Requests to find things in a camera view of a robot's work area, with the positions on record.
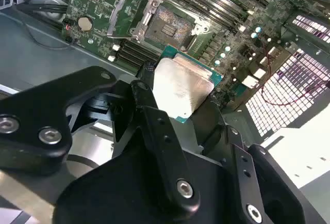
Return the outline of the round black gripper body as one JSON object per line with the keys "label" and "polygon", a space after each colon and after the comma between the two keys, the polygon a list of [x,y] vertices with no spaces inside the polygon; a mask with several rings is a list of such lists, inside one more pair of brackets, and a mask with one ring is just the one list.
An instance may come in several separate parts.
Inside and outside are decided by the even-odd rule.
{"label": "round black gripper body", "polygon": [[223,223],[223,179],[221,166],[184,152],[172,128],[139,130],[63,191],[53,223]]}

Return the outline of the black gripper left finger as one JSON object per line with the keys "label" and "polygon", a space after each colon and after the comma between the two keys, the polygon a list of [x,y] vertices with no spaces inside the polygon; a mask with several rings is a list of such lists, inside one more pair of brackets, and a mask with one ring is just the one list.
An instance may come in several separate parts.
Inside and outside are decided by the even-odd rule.
{"label": "black gripper left finger", "polygon": [[139,130],[173,129],[145,82],[118,81],[92,66],[1,100],[1,167],[57,171],[72,146],[72,134],[94,119],[91,100],[101,95],[124,150]]}

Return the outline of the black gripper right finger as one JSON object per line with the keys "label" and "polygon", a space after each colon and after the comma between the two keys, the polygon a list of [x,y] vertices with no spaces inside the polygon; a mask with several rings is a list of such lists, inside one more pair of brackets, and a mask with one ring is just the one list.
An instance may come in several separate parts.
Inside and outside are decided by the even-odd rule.
{"label": "black gripper right finger", "polygon": [[202,155],[221,164],[225,223],[324,223],[272,155],[262,146],[244,145],[210,97],[193,112]]}

